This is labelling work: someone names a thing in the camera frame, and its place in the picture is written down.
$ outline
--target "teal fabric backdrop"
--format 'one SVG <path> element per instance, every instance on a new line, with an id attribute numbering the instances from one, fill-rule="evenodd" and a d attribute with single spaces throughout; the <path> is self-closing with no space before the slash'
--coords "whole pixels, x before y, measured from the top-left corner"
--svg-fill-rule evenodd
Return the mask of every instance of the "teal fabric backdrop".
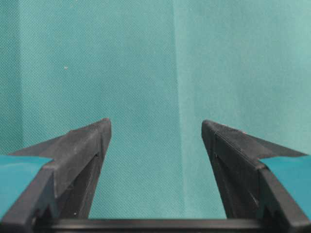
<path id="1" fill-rule="evenodd" d="M 0 2 L 0 152 L 109 117 L 90 217 L 224 218 L 201 122 L 311 150 L 311 1 Z"/>

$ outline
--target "teal surface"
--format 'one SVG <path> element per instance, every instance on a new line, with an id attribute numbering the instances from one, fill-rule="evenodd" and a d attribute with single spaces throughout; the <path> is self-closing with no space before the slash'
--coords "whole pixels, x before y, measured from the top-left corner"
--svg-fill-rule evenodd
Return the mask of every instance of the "teal surface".
<path id="1" fill-rule="evenodd" d="M 48 158 L 0 155 L 0 220 Z"/>
<path id="2" fill-rule="evenodd" d="M 261 159 L 311 219 L 311 156 Z"/>
<path id="3" fill-rule="evenodd" d="M 90 217 L 224 218 L 201 123 L 310 151 L 311 1 L 0 2 L 0 148 L 102 117 Z"/>

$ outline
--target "teal tape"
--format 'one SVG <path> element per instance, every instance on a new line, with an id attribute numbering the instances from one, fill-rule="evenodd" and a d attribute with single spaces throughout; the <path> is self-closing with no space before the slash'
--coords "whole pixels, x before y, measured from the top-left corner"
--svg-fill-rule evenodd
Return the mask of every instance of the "teal tape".
<path id="1" fill-rule="evenodd" d="M 0 219 L 49 158 L 0 155 Z"/>
<path id="2" fill-rule="evenodd" d="M 261 159 L 311 219 L 311 156 Z"/>

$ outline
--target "teal cloth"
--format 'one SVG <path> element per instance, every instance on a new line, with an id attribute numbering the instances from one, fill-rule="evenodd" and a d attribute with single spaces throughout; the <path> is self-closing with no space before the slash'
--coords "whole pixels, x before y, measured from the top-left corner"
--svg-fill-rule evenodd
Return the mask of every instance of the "teal cloth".
<path id="1" fill-rule="evenodd" d="M 0 155 L 0 220 L 49 158 Z"/>
<path id="2" fill-rule="evenodd" d="M 2 153 L 109 117 L 90 217 L 225 218 L 211 119 L 310 151 L 311 1 L 0 1 Z"/>
<path id="3" fill-rule="evenodd" d="M 311 156 L 261 159 L 311 219 Z"/>

